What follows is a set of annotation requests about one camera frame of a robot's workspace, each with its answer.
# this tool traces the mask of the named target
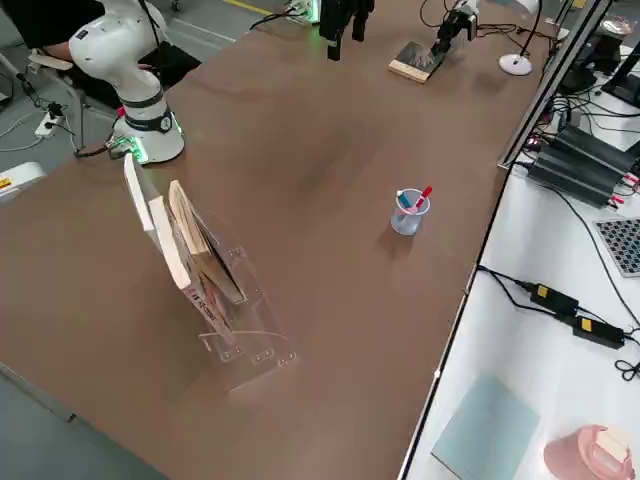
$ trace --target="white desk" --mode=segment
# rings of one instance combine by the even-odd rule
[[[592,95],[592,100],[614,111],[637,113],[608,94]],[[598,117],[598,121],[608,128],[640,131],[637,118]],[[640,139],[640,134],[610,132],[595,124],[594,134],[622,149]],[[516,167],[508,180],[481,264],[563,291],[610,323],[629,330],[633,321],[609,284],[584,227],[555,193],[525,180],[525,173]],[[617,213],[568,198],[587,223],[640,216],[640,195],[627,199]],[[620,292],[640,316],[640,279],[619,275],[604,245],[599,242],[599,246]],[[506,284],[517,301],[528,304],[526,293]],[[613,366],[619,359],[640,362],[639,347],[629,344],[619,351],[610,350],[574,337],[568,326],[550,317],[517,310],[495,280],[482,272],[472,283],[452,342],[426,424],[417,438],[408,480],[455,478],[430,452],[482,373],[495,375],[540,416],[516,480],[554,479],[543,462],[545,445],[594,423],[619,427],[631,436],[635,467],[640,471],[640,380],[623,381]]]

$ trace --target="clear plastic cup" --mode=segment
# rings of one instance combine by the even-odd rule
[[[422,191],[415,188],[406,188],[400,190],[404,193],[404,196],[411,205],[415,205],[422,195]],[[393,228],[400,235],[415,235],[422,223],[422,217],[429,211],[431,207],[431,200],[429,198],[420,205],[420,208],[415,207],[405,208],[400,203],[400,199],[396,195],[396,208],[391,215],[391,228]]]

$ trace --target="pink container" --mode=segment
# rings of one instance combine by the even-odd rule
[[[601,425],[589,425],[572,435],[549,443],[544,461],[559,480],[634,480],[628,446],[626,458],[620,460],[598,445],[599,435],[607,431]]]

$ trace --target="marker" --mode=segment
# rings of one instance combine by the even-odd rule
[[[402,205],[404,208],[411,207],[411,202],[409,202],[409,200],[407,199],[407,197],[405,196],[402,190],[398,190],[397,196],[398,196],[398,201],[400,202],[400,205]]]
[[[432,190],[433,188],[431,187],[427,187],[424,189],[424,192],[422,192],[422,195],[420,195],[420,198],[416,202],[416,208],[420,208],[422,206],[424,201],[429,197],[429,195],[431,195]]]

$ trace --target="blue marker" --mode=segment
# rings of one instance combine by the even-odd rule
[[[400,205],[402,205],[404,208],[411,208],[411,203],[409,202],[409,200],[407,200],[407,197],[404,195],[404,192],[402,190],[398,190],[397,195]]]

